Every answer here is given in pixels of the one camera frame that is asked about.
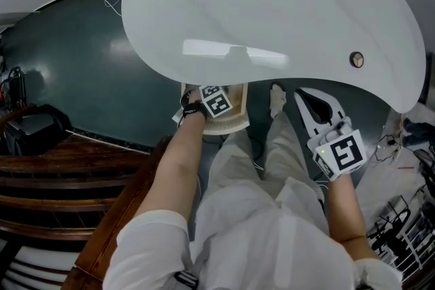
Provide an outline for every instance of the hand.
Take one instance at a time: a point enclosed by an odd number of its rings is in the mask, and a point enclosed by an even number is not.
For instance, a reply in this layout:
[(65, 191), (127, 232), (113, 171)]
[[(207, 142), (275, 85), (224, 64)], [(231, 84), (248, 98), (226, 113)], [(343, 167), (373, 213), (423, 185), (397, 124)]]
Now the hand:
[(189, 92), (189, 103), (195, 103), (196, 101), (201, 101), (201, 94), (199, 93), (199, 88), (195, 88)]

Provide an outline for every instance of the white table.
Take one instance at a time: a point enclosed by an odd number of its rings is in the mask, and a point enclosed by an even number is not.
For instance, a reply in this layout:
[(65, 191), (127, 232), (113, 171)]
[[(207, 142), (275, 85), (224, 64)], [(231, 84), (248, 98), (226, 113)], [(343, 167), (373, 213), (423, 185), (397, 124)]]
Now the white table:
[(405, 0), (122, 0), (122, 20), (144, 62), (189, 84), (329, 79), (398, 112), (423, 86), (423, 39)]

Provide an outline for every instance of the white sleeve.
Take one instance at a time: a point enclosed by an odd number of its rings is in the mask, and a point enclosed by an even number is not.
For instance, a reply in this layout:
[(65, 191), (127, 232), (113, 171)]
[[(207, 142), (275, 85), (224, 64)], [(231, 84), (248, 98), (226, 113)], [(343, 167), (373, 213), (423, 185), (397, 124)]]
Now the white sleeve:
[(373, 290), (401, 290), (402, 273), (378, 259), (355, 261), (362, 281)]
[(190, 267), (186, 220), (173, 211), (149, 211), (120, 231), (104, 290), (155, 290)]

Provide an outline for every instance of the white shoe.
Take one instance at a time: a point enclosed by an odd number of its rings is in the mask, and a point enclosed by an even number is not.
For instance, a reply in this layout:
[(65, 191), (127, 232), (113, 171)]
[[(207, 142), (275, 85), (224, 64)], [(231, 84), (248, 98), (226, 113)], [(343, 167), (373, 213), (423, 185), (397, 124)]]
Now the white shoe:
[(273, 119), (283, 111), (284, 105), (287, 103), (285, 96), (284, 86), (277, 81), (273, 82), (271, 85), (271, 105), (269, 107)]

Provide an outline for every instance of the person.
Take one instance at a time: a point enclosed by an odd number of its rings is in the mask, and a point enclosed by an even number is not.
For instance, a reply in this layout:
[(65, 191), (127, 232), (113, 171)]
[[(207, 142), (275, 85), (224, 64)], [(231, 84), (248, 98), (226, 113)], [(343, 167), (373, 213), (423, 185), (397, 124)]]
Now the person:
[[(275, 82), (270, 94), (263, 180), (246, 131), (231, 134), (211, 165), (190, 244), (187, 221), (206, 118), (186, 116), (150, 191), (118, 234), (105, 290), (401, 289), (401, 273), (369, 246), (349, 175), (329, 184), (326, 219), (324, 195), (308, 176), (283, 111), (285, 90)], [(195, 90), (189, 103), (200, 99)]]

